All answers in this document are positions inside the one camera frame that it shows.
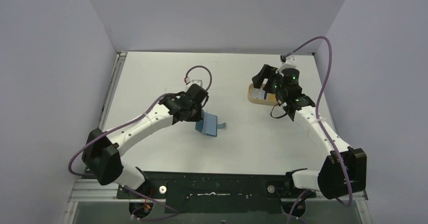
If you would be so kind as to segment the yellow credit card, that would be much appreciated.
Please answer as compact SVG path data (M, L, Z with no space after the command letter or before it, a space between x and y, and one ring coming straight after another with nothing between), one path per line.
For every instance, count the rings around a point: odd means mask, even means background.
M266 93L265 94L265 99L268 101L276 101L276 96L272 93Z

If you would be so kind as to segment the white credit card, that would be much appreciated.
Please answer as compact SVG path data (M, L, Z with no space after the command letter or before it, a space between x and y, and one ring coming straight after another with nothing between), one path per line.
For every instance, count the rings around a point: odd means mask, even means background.
M255 99L265 100L266 92L263 89L253 88L251 92L251 97Z

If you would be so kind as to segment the blue leather card holder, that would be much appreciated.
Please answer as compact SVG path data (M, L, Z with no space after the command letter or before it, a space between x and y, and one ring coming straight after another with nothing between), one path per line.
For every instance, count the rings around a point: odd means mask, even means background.
M196 122L195 130L207 136L216 137L219 129L225 129L226 123L219 123L218 116L210 114L206 111L201 112L202 119Z

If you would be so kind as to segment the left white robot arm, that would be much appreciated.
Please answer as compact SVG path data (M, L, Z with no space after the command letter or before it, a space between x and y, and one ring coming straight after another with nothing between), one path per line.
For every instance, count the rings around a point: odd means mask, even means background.
M122 156L151 134L178 122L197 122L208 91L192 84L186 91L167 93L142 115L121 126L102 132L93 130L85 145L82 160L102 185L116 183L129 188L136 198L149 193L149 183L142 170L122 161Z

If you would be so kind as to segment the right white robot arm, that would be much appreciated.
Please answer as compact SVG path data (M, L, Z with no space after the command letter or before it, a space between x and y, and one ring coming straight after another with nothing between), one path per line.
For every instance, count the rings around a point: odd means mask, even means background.
M300 72L293 67L276 68L263 65L252 77L252 86L275 96L291 121L306 131L316 149L325 157L319 170L299 169L287 172L284 192L297 197L304 189L319 191L327 199L336 199L366 188L367 156L361 148L353 148L324 120L315 102L302 92Z

